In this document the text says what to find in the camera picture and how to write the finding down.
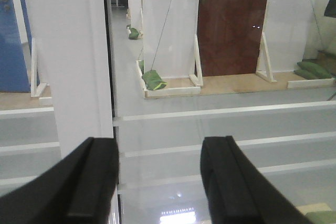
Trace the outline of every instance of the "gray floor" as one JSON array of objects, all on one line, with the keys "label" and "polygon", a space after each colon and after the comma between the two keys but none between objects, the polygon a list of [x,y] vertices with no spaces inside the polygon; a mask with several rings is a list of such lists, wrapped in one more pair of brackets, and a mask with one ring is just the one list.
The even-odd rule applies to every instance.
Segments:
[{"label": "gray floor", "polygon": [[[129,20],[125,14],[123,8],[113,9],[116,119],[164,112],[326,101],[336,91],[335,88],[320,88],[145,100],[135,69],[142,40],[128,40],[126,25]],[[162,212],[179,209],[193,209],[197,221],[209,219],[199,176],[199,152],[205,136],[233,135],[239,142],[333,132],[335,123],[334,109],[123,122],[116,128],[122,153],[118,192],[123,223],[160,223]],[[257,167],[335,159],[335,139],[266,144],[243,151]],[[166,152],[168,148],[183,149],[185,146],[194,146],[194,149]],[[156,149],[163,153],[150,154]],[[296,170],[285,175],[272,173],[267,177],[297,206],[326,202],[336,209],[335,166]]]}]

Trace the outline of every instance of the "hanging cable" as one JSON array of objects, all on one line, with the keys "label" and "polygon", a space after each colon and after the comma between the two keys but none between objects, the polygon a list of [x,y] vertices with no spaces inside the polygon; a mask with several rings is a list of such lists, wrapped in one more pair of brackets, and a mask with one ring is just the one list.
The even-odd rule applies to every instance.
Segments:
[{"label": "hanging cable", "polygon": [[158,51],[159,46],[160,46],[161,38],[162,38],[162,35],[163,35],[163,30],[164,30],[164,27],[165,27],[166,22],[167,22],[168,13],[169,13],[169,10],[170,10],[171,5],[172,5],[172,0],[170,0],[170,2],[169,2],[168,11],[167,11],[166,18],[165,18],[164,23],[163,23],[163,26],[162,26],[161,35],[160,35],[160,39],[159,39],[158,46],[157,46],[156,51],[155,51],[155,55],[154,55],[154,59],[153,59],[152,67],[151,67],[151,71],[152,71],[153,66],[154,66],[154,62],[155,62],[155,59],[156,59],[156,55],[158,54],[157,51]]},{"label": "hanging cable", "polygon": [[143,46],[142,46],[142,48],[141,48],[141,51],[140,51],[140,53],[139,53],[138,60],[140,60],[140,57],[141,57],[142,51],[143,51]]},{"label": "hanging cable", "polygon": [[323,40],[322,40],[321,30],[320,30],[320,27],[319,27],[319,22],[317,20],[317,16],[316,16],[316,11],[315,11],[315,8],[314,8],[313,0],[310,0],[310,4],[311,4],[311,8],[313,10],[314,19],[315,19],[315,23],[316,23],[316,27],[317,27],[317,32],[318,32],[319,37],[320,37],[322,49],[325,50],[326,47],[324,46],[324,43],[323,43]]}]

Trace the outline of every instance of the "wooden platform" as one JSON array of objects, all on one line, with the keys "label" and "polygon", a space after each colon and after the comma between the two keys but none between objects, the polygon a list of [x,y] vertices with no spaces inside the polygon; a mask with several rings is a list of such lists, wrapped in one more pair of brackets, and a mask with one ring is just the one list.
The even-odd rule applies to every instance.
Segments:
[{"label": "wooden platform", "polygon": [[[50,87],[47,86],[41,97],[50,97]],[[30,93],[0,93],[0,110],[17,110],[41,108],[38,98],[31,98]]]},{"label": "wooden platform", "polygon": [[[278,82],[269,83],[256,74],[203,77],[204,86],[197,95],[248,93],[260,91],[287,90],[288,81],[305,80],[293,72],[274,73]],[[189,78],[166,79],[167,88],[193,87]]]}]

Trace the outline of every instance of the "green cushion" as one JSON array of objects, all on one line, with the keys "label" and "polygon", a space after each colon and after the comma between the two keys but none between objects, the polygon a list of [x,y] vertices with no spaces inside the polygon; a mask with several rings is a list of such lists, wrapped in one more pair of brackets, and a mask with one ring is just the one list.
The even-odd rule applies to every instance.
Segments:
[{"label": "green cushion", "polygon": [[302,61],[298,62],[298,65],[303,70],[311,72],[313,75],[317,76],[319,79],[329,79],[332,78],[331,74],[320,65],[317,65],[312,62]]},{"label": "green cushion", "polygon": [[167,86],[155,70],[147,71],[142,75],[148,90],[163,89]]},{"label": "green cushion", "polygon": [[138,30],[136,30],[135,28],[130,28],[131,30],[131,33],[129,34],[128,38],[129,39],[138,39],[138,36],[139,36],[139,32]]},{"label": "green cushion", "polygon": [[317,76],[315,76],[311,72],[308,72],[308,71],[303,70],[303,69],[294,70],[294,73],[297,74],[298,76],[301,76],[301,77],[307,79],[307,80],[316,80],[316,79],[318,79]]},{"label": "green cushion", "polygon": [[141,72],[142,72],[142,74],[144,73],[144,67],[145,67],[145,65],[144,65],[144,62],[143,62],[143,60],[140,60],[139,61],[139,68],[140,68],[140,70],[141,70]]},{"label": "green cushion", "polygon": [[314,224],[336,223],[336,211],[309,212],[306,217]]}]

